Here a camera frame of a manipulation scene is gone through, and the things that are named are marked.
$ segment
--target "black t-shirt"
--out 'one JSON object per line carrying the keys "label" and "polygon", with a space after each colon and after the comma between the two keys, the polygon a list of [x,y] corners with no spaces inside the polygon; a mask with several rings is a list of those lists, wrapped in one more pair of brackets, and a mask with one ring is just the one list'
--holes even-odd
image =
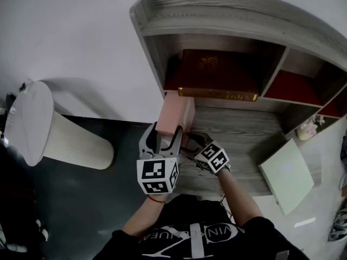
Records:
{"label": "black t-shirt", "polygon": [[268,219],[237,227],[219,202],[182,195],[164,206],[142,238],[115,231],[94,260],[143,258],[308,259]]}

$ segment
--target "dark floor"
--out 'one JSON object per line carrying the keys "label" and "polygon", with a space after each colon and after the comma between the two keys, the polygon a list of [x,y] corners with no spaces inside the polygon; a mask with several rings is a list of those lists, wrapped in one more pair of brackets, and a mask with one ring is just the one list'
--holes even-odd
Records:
{"label": "dark floor", "polygon": [[148,125],[67,117],[109,140],[115,160],[106,170],[44,157],[26,166],[36,188],[38,215],[49,231],[47,260],[92,259],[145,199],[137,183],[138,141]]}

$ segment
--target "white wall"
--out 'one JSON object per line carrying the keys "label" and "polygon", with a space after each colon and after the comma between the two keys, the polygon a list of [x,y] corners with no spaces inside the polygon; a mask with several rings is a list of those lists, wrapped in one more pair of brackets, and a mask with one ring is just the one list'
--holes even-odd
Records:
{"label": "white wall", "polygon": [[[58,110],[140,122],[163,103],[129,18],[136,0],[0,0],[0,99],[44,80]],[[283,0],[347,37],[347,0]]]}

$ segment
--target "pink block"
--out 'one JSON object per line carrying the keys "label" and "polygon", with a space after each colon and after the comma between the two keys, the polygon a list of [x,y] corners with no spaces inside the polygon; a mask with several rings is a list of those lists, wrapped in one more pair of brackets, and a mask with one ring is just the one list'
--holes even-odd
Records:
{"label": "pink block", "polygon": [[193,97],[182,97],[168,93],[165,97],[156,130],[162,134],[173,135],[181,125],[183,132],[189,132],[195,114]]}

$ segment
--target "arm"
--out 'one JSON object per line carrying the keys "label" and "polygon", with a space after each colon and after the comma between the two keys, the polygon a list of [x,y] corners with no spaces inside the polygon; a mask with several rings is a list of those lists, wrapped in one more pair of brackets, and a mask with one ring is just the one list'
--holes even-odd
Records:
{"label": "arm", "polygon": [[[168,194],[156,194],[151,197],[158,201],[165,201]],[[142,206],[126,222],[123,232],[130,236],[141,237],[158,219],[164,203],[155,202],[149,198],[143,202]]]}
{"label": "arm", "polygon": [[243,226],[252,218],[262,217],[253,198],[244,191],[226,168],[220,170],[217,175],[237,226]]}

